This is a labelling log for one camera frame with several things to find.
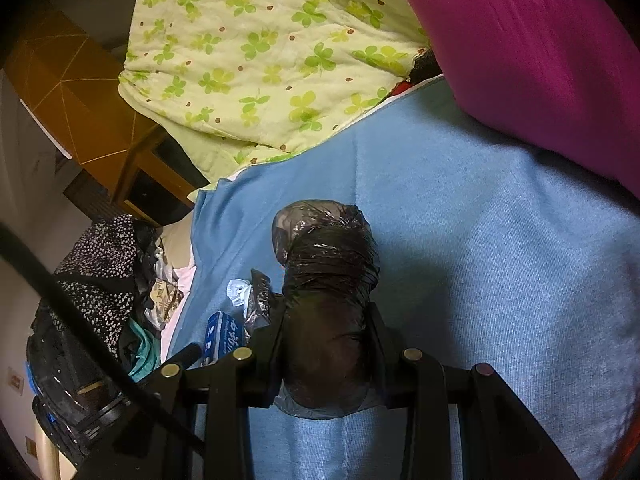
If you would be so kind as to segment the blue white small box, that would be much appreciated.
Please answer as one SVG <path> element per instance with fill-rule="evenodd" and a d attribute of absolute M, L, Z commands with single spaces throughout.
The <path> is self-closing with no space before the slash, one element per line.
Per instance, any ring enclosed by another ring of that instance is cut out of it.
<path fill-rule="evenodd" d="M 244 344 L 243 325 L 227 313 L 218 311 L 207 322 L 202 365 L 216 363 Z"/>

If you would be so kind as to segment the black plastic bag ball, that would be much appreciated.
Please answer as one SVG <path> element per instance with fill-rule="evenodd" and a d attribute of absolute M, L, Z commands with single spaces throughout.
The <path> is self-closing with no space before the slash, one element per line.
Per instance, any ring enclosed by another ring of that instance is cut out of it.
<path fill-rule="evenodd" d="M 244 310 L 245 340 L 282 318 L 280 390 L 285 414 L 331 419 L 378 404 L 366 334 L 378 284 L 378 251 L 355 205 L 299 200 L 277 212 L 274 255 L 284 270 L 280 292 L 253 271 Z"/>

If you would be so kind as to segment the teal jacket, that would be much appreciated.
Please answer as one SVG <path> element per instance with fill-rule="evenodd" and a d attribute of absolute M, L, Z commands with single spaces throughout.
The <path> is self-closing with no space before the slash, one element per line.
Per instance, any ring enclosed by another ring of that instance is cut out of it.
<path fill-rule="evenodd" d="M 140 382 L 160 366 L 160 341 L 133 318 L 128 321 L 128 326 L 139 343 L 128 375 L 134 382 Z"/>

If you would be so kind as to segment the black white dotted cloth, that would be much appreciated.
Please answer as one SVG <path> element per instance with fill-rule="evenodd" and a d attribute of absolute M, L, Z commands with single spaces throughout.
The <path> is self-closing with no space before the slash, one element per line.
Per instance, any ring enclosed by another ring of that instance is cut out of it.
<path fill-rule="evenodd" d="M 112 356 L 130 318 L 139 322 L 155 281 L 155 230 L 130 214 L 91 223 L 54 271 Z"/>

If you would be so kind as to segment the blue fleece blanket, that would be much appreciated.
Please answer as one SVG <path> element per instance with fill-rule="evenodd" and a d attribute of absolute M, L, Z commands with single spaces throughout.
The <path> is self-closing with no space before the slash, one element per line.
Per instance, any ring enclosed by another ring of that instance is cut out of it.
<path fill-rule="evenodd" d="M 312 150 L 198 196 L 196 272 L 171 347 L 202 342 L 227 285 L 282 285 L 271 223 L 298 200 L 360 208 L 385 324 L 440 362 L 491 364 L 583 479 L 599 479 L 639 403 L 639 202 L 464 114 L 444 80 Z"/>

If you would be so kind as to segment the green clover quilt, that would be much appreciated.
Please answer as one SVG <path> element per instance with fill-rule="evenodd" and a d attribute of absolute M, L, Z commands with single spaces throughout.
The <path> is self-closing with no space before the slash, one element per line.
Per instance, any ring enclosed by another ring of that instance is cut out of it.
<path fill-rule="evenodd" d="M 332 138 L 430 47 L 407 0 L 137 0 L 118 90 L 213 188 Z"/>

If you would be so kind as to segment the orange wooden cabinet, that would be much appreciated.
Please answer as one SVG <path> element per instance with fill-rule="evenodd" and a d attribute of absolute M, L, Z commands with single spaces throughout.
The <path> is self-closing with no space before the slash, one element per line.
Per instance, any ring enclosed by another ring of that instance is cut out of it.
<path fill-rule="evenodd" d="M 4 66 L 17 95 L 111 202 L 156 226 L 206 180 L 169 133 L 118 93 L 119 62 L 59 10 L 26 21 Z"/>

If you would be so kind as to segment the magenta pillow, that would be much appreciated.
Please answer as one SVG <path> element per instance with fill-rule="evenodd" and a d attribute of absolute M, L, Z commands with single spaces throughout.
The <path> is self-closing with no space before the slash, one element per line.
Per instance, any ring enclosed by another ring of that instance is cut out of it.
<path fill-rule="evenodd" d="M 639 188 L 639 51 L 604 0 L 408 0 L 458 105 Z"/>

